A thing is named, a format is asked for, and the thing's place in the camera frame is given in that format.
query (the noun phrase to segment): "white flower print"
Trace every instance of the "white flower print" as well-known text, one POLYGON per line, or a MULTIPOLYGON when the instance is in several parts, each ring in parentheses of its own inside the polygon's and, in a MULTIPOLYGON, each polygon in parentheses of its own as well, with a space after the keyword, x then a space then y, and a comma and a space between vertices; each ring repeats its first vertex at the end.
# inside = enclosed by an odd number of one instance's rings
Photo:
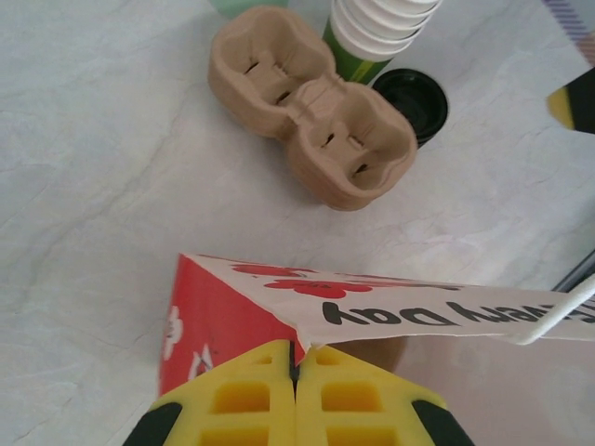
POLYGON ((182 330, 184 324, 179 318, 179 309, 176 306, 171 308, 169 317, 167 318, 167 334, 165 335, 164 346, 164 360, 169 360, 171 354, 174 352, 174 346, 182 337, 182 330))
POLYGON ((196 351, 193 352, 192 365, 188 371, 188 380, 195 378, 198 375, 204 374, 213 368, 213 359, 211 358, 211 350, 205 344, 203 352, 199 355, 196 351))

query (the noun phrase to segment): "red flower print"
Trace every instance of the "red flower print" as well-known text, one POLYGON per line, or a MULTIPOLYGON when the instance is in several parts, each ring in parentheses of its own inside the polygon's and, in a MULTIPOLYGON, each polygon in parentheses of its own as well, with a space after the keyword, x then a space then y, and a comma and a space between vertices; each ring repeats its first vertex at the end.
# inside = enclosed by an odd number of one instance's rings
POLYGON ((316 295, 324 299, 341 299, 347 295, 348 291, 354 293, 372 291, 372 287, 359 283, 296 281, 284 279, 277 279, 275 282, 267 283, 264 286, 281 290, 293 289, 296 293, 302 295, 316 295))
POLYGON ((315 272, 311 269, 271 267, 269 265, 233 265, 233 270, 257 276, 302 277, 297 271, 315 272))

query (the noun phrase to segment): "paper packaging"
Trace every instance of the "paper packaging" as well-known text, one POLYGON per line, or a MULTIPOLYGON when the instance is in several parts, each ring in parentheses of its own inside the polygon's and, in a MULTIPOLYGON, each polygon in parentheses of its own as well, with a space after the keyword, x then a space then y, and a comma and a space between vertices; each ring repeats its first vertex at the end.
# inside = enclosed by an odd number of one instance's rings
MULTIPOLYGON (((275 339, 296 341, 297 361, 356 341, 339 348, 391 370, 399 336, 524 333, 565 296, 180 256, 159 391, 275 339)), ((592 341, 594 324, 591 299, 547 337, 592 341)))
POLYGON ((335 209, 368 205, 415 160, 403 115, 340 79, 328 46, 287 9, 253 7, 221 28, 208 83, 248 131, 281 141, 294 176, 335 209))

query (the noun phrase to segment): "paper cup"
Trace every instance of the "paper cup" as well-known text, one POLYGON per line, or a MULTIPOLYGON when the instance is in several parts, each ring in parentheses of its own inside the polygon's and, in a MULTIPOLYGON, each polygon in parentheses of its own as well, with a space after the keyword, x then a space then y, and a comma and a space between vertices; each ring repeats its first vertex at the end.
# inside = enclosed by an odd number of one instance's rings
POLYGON ((376 21, 381 26, 392 28, 407 28, 421 25, 425 22, 440 6, 442 0, 438 0, 434 6, 422 13, 410 13, 399 9, 401 2, 392 3, 387 0, 345 0, 350 9, 359 9, 363 16, 376 21))
POLYGON ((390 40, 365 30, 349 15, 338 0, 333 1, 326 23, 324 40, 330 46, 337 64, 337 73, 346 81, 367 84, 406 49, 415 35, 403 40, 390 40))
POLYGON ((426 20, 430 17, 426 16, 416 25, 403 26, 391 23, 387 14, 377 14, 378 11, 370 6, 371 3, 367 2, 345 2, 345 8, 367 31, 387 39, 406 39, 412 36, 426 24, 426 20))

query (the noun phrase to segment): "red and white box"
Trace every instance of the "red and white box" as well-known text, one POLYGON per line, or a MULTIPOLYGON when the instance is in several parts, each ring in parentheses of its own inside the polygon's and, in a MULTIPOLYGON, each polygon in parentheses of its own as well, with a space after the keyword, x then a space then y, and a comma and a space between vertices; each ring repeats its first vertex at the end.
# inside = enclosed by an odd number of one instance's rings
MULTIPOLYGON (((526 333, 565 294, 179 257, 159 393, 276 339, 309 348, 409 335, 526 333)), ((545 337, 595 340, 593 298, 545 337)))

